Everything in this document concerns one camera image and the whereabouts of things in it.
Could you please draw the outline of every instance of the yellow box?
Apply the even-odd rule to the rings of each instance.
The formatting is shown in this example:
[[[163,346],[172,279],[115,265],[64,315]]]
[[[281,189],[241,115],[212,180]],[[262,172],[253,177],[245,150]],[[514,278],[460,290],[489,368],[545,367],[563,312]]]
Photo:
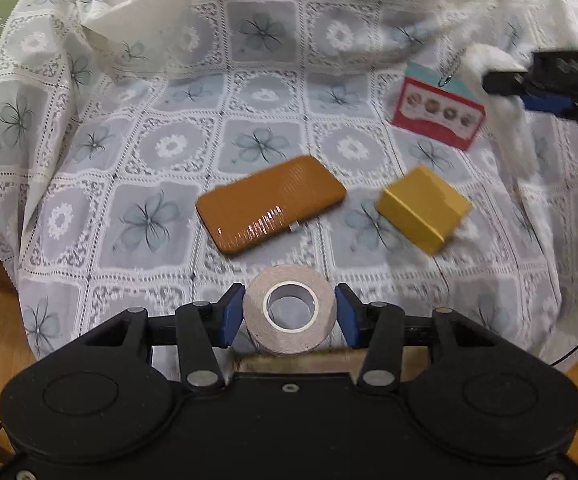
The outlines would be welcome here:
[[[384,189],[378,213],[427,254],[436,254],[472,209],[433,171],[418,166]]]

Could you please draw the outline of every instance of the metal bolt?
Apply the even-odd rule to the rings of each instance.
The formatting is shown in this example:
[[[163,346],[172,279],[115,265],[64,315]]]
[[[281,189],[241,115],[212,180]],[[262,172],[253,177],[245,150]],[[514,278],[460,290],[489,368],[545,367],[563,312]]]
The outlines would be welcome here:
[[[18,471],[18,474],[16,475],[16,480],[36,480],[36,479],[35,475],[30,471],[22,470]]]
[[[206,388],[218,382],[218,375],[211,370],[196,370],[187,376],[187,382],[197,388]]]
[[[369,386],[389,386],[395,380],[393,373],[387,370],[369,370],[363,375],[363,381]]]

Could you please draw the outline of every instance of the white fur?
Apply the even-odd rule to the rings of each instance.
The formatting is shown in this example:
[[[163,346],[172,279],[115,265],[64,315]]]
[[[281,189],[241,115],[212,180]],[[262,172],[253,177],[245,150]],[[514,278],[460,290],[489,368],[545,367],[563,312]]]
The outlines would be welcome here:
[[[491,45],[467,47],[457,74],[485,107],[487,124],[498,142],[509,173],[527,180],[538,170],[536,149],[520,97],[501,97],[482,89],[482,77],[492,70],[525,70],[506,52]]]

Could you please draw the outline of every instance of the brown case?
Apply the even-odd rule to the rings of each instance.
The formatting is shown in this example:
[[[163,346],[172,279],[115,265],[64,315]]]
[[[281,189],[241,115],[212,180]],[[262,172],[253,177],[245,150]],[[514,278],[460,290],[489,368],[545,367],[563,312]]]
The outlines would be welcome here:
[[[195,208],[220,252],[234,254],[316,216],[346,194],[327,168],[302,155],[217,187]]]

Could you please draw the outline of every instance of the roll of tape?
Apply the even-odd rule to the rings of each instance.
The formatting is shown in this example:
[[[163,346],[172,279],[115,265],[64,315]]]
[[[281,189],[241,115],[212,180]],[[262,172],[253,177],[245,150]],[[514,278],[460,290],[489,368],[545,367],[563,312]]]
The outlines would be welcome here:
[[[312,312],[300,328],[283,328],[269,315],[280,298],[293,297]],[[315,270],[287,265],[264,269],[245,292],[243,313],[247,329],[258,344],[276,355],[309,352],[331,333],[336,321],[336,303],[331,285]]]

